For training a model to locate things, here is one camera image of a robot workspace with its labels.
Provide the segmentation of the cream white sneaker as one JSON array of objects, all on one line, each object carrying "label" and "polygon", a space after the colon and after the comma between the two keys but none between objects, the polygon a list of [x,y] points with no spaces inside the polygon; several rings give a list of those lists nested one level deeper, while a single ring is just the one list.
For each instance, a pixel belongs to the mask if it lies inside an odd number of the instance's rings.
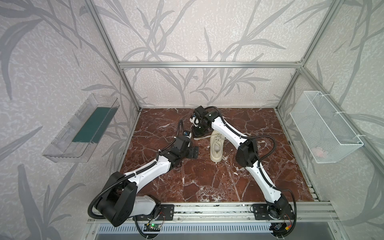
[{"label": "cream white sneaker", "polygon": [[214,163],[218,163],[223,159],[224,144],[210,144],[210,158]]}]

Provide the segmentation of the white shoelace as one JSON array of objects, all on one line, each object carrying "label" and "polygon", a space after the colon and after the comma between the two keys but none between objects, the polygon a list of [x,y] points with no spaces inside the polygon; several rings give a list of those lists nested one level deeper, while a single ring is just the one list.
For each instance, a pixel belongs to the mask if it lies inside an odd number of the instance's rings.
[{"label": "white shoelace", "polygon": [[247,141],[245,136],[237,136],[234,134],[225,135],[225,134],[221,134],[217,131],[213,131],[211,133],[211,136],[210,136],[210,144],[211,145],[218,144],[218,143],[223,144],[225,140],[228,140],[236,148],[238,148],[240,144]]}]

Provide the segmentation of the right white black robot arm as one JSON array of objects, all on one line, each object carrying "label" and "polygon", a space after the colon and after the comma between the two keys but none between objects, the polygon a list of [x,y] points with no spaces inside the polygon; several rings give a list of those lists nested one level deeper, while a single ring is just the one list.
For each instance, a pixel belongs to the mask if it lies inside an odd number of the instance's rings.
[{"label": "right white black robot arm", "polygon": [[[276,149],[276,141],[268,135],[247,136],[233,126],[223,117],[221,111],[214,106],[197,107],[191,115],[193,124],[192,133],[195,139],[210,135],[210,158],[213,162],[220,162],[223,158],[224,141],[228,140],[237,150],[236,162],[245,168],[254,178],[261,189],[267,211],[272,219],[279,220],[292,215],[293,223],[297,220],[297,204],[293,192],[289,189],[279,189],[272,182],[262,166],[262,160],[269,157]],[[272,140],[273,149],[260,157],[258,139]]]}]

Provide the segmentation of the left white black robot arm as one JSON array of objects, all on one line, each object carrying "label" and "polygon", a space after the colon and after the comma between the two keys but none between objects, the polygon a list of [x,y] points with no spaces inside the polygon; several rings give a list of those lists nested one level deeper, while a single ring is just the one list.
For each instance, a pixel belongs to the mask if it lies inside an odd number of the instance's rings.
[{"label": "left white black robot arm", "polygon": [[106,219],[114,227],[136,216],[157,217],[161,203],[149,196],[138,196],[137,193],[157,177],[177,167],[183,159],[196,159],[198,150],[198,147],[193,147],[190,137],[176,137],[171,148],[160,151],[150,163],[125,174],[113,173],[89,204],[89,217]]}]

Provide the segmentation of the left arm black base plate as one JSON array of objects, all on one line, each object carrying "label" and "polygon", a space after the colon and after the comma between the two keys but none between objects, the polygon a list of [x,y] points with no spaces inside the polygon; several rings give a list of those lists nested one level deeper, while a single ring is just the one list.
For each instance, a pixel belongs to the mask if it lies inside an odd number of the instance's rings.
[{"label": "left arm black base plate", "polygon": [[138,221],[172,221],[175,213],[175,205],[160,204],[156,205],[149,215],[140,215]]}]

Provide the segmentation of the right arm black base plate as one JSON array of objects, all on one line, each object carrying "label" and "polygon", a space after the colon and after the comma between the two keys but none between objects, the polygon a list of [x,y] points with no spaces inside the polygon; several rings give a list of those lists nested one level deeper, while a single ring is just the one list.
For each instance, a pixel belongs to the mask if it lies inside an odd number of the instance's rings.
[{"label": "right arm black base plate", "polygon": [[266,220],[266,221],[283,221],[290,219],[291,221],[295,218],[295,212],[292,205],[282,211],[277,217],[273,217],[269,212],[269,206],[267,204],[252,204],[250,211],[254,214],[255,220]]}]

